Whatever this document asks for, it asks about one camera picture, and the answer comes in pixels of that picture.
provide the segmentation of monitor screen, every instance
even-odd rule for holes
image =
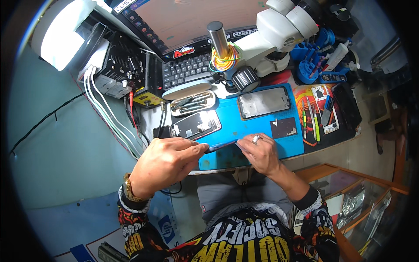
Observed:
[[[226,31],[254,28],[264,9],[257,0],[138,0],[122,15],[165,54],[208,38],[212,21],[221,21]]]

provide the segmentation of wristwatch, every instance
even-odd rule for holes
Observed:
[[[129,201],[143,202],[143,201],[146,201],[146,200],[154,197],[154,194],[149,198],[140,198],[140,197],[134,196],[134,194],[132,193],[131,182],[129,181],[129,176],[130,175],[131,175],[131,173],[125,173],[124,182],[122,183],[122,188],[124,189],[124,194]]]

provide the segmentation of keyboard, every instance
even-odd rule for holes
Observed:
[[[211,54],[203,54],[186,60],[175,60],[163,65],[164,89],[168,90],[183,83],[207,79],[210,74]]]

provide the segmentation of right hand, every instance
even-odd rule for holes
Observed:
[[[256,142],[257,145],[252,143],[253,137],[259,135],[260,138]],[[277,145],[275,140],[270,138],[264,133],[250,134],[237,143],[245,150],[242,150],[244,156],[249,160],[253,167],[265,176],[273,176],[279,173],[281,166],[278,160]]]
[[[132,193],[149,198],[154,192],[183,180],[208,148],[207,144],[181,137],[153,139],[129,176]]]

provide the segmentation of long sleeve shirt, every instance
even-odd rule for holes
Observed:
[[[332,218],[320,193],[310,186],[294,205],[304,215],[301,236],[288,228],[287,216],[277,205],[238,203],[227,207],[223,216],[215,216],[205,232],[169,249],[148,221],[150,200],[131,202],[122,188],[118,200],[119,222],[130,261],[338,261]]]

